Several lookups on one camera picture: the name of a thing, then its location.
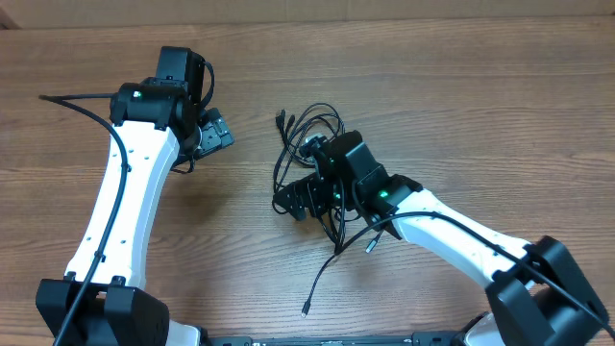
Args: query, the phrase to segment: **wooden surface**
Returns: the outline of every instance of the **wooden surface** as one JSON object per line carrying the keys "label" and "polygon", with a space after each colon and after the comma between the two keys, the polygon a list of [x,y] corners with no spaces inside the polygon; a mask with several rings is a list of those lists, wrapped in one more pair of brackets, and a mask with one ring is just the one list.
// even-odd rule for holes
{"label": "wooden surface", "polygon": [[332,244],[313,220],[271,210],[274,116],[316,101],[390,173],[500,232],[562,240],[615,313],[614,17],[4,31],[0,344],[51,342],[37,285],[77,249],[109,146],[91,120],[37,95],[139,82],[168,44],[213,62],[212,104],[236,136],[162,192],[147,290],[174,319],[213,335],[407,334],[457,329],[488,308],[442,259],[386,236],[328,269],[301,318]]}
{"label": "wooden surface", "polygon": [[24,29],[610,15],[615,0],[0,0]]}

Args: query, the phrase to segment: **wall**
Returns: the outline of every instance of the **wall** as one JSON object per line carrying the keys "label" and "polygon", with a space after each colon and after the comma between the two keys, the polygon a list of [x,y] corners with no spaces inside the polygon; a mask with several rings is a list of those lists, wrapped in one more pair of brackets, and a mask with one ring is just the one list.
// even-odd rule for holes
{"label": "wall", "polygon": [[34,29],[601,15],[615,12],[615,0],[0,0],[0,8],[12,19],[13,26]]}

